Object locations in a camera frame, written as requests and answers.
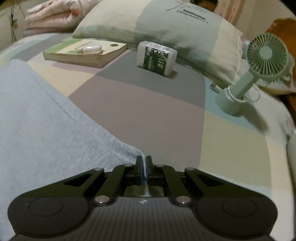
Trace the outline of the patchwork bed sheet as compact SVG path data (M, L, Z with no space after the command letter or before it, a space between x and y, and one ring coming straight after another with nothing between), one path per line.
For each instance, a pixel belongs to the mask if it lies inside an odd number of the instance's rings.
M295 125L285 105L263 91L238 116L222 112L201 73L176 64L166 78L136 65L128 50L104 68L45 60L67 34L23 38L1 52L1 67L24 61L81 111L155 164L187 167L237 183L273 200L275 240L295 237L295 203L287 141Z

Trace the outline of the wooden headboard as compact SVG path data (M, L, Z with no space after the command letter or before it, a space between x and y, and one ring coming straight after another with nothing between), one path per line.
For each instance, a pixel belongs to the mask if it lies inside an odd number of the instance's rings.
M295 20L292 18L277 19L267 29L267 33L272 33L282 39L291 54L295 54Z

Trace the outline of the green white tissue pack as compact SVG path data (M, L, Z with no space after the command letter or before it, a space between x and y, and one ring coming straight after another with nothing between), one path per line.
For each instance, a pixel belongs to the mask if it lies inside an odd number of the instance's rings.
M142 41L137 47L137 66L162 76L171 75L177 50L154 42Z

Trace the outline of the grey plush cushion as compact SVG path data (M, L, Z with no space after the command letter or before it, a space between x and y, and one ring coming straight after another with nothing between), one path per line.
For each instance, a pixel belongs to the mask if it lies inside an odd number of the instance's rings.
M290 166L290 172L293 184L296 181L296 133L294 133L287 142L287 159Z

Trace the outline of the folded pink quilt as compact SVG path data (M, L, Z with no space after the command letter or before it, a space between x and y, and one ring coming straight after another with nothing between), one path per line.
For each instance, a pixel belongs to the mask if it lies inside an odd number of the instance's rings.
M25 29L77 27L100 0L50 0L27 10Z

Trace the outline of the white earbuds case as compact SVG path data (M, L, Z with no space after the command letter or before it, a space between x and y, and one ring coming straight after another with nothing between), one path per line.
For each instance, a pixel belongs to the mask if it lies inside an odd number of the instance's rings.
M101 51L102 46L100 44L85 46L82 50L83 54L99 54Z

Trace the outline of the person behind pillow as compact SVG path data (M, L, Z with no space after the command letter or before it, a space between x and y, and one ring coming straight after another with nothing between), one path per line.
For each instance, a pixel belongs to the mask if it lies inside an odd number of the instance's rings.
M214 11L218 5L218 0L192 0L191 3L209 11Z

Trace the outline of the grey sweatpants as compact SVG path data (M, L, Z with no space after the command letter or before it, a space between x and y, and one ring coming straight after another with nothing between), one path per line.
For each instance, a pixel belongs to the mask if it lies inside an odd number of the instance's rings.
M14 236L7 210L20 194L137 156L24 61L1 67L1 240Z

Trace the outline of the green paperback book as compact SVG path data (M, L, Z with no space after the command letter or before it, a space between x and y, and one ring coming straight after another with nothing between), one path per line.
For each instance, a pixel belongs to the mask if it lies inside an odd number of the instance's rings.
M102 46L99 54L83 54L85 46ZM120 56L127 49L125 43L98 39L68 39L43 52L44 59L56 62L76 64L88 67L102 68Z

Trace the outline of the pink patterned curtain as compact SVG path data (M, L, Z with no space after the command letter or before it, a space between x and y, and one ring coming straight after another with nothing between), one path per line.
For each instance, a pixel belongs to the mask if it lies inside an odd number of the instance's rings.
M214 13L236 25L246 0L219 0Z

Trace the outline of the patchwork pillow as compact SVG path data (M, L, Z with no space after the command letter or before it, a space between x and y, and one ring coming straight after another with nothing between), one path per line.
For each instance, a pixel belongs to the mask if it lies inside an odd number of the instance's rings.
M154 42L219 83L240 78L242 33L224 18L183 1L101 1L81 21L74 38L138 45Z

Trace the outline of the green handheld fan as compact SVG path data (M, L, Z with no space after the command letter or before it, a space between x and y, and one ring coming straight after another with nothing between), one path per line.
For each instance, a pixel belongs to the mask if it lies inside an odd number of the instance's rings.
M234 84L221 90L215 102L226 114L236 115L243 104L250 102L245 94L259 80L270 83L290 74L293 56L282 39L271 33L255 37L248 45L246 53L249 69Z

